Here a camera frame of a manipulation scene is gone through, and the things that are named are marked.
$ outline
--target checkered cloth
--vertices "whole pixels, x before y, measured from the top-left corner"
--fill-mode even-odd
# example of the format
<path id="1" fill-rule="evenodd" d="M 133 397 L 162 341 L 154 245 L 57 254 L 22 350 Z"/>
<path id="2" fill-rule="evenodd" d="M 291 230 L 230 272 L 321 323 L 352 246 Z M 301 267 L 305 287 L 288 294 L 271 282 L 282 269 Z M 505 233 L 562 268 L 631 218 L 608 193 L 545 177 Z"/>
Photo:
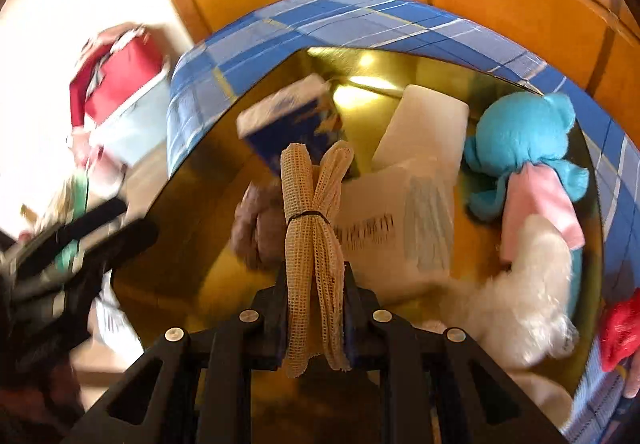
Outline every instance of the checkered cloth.
<path id="1" fill-rule="evenodd" d="M 472 21 L 412 0 L 284 0 L 231 23 L 182 56 L 167 113 L 170 173 L 222 113 L 296 50 L 360 46 L 430 56 L 471 66 L 574 104 L 593 164 L 604 227 L 606 302 L 640 286 L 640 154 L 620 126 L 566 76 L 522 46 Z M 598 345 L 574 398 L 564 434 L 573 443 L 603 435 L 625 369 L 604 374 Z"/>

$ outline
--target teal stuffed animal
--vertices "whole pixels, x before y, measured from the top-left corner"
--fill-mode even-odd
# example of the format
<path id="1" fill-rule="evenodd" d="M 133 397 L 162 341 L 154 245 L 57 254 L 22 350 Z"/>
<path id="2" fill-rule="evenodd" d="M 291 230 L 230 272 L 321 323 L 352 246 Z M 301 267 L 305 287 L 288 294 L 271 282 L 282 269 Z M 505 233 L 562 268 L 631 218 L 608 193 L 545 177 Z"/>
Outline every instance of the teal stuffed animal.
<path id="1" fill-rule="evenodd" d="M 527 163 L 527 167 L 551 167 L 570 201 L 580 200 L 589 184 L 589 171 L 564 159 L 574 122 L 574 107 L 560 93 L 544 97 L 524 91 L 512 93 L 489 106 L 478 122 L 476 135 L 465 141 L 464 157 L 472 171 L 497 181 L 495 189 L 470 196 L 469 210 L 482 221 L 499 217 L 510 176 L 519 174 Z M 572 258 L 570 316 L 580 288 L 582 249 L 573 250 Z"/>

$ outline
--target pink shirt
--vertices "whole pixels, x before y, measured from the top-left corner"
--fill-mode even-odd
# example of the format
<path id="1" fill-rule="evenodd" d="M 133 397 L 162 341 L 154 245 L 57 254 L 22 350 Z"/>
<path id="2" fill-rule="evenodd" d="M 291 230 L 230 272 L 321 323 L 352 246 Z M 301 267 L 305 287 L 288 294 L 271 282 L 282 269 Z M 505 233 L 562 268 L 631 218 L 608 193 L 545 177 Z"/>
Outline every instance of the pink shirt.
<path id="1" fill-rule="evenodd" d="M 574 205 L 556 171 L 544 164 L 527 162 L 520 173 L 511 173 L 502 214 L 500 259 L 511 263 L 516 255 L 518 233 L 529 215 L 547 218 L 560 231 L 570 250 L 584 246 L 584 233 Z"/>

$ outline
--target black elastic band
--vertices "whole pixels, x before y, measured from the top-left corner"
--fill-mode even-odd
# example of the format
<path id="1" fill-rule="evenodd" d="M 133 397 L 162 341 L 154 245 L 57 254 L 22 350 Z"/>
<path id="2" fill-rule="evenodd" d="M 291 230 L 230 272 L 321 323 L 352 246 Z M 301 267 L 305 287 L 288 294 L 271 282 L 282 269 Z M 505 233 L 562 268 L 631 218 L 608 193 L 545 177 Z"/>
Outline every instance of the black elastic band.
<path id="1" fill-rule="evenodd" d="M 320 217 L 324 220 L 324 223 L 326 223 L 327 225 L 331 225 L 329 223 L 329 220 L 326 219 L 325 215 L 323 215 L 320 211 L 302 211 L 302 213 L 298 213 L 296 215 L 293 215 L 291 218 L 289 218 L 289 221 L 287 222 L 287 228 L 289 228 L 289 224 L 295 220 L 296 218 L 300 218 L 300 217 Z"/>

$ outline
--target blue plush toy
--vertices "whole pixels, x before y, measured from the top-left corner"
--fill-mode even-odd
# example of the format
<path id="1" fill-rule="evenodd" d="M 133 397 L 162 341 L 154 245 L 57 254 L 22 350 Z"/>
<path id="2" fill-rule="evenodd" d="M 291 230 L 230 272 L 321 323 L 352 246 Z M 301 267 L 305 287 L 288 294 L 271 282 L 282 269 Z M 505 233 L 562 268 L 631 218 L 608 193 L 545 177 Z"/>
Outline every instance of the blue plush toy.
<path id="1" fill-rule="evenodd" d="M 495 189 L 472 194 L 468 207 L 483 221 L 504 211 L 500 247 L 504 262 L 512 261 L 517 231 L 529 214 L 546 216 L 567 241 L 573 260 L 569 316 L 580 290 L 584 245 L 571 202 L 584 196 L 589 183 L 587 169 L 563 158 L 574 122 L 574 107 L 564 94 L 512 93 L 485 110 L 464 151 L 473 171 L 497 179 Z"/>

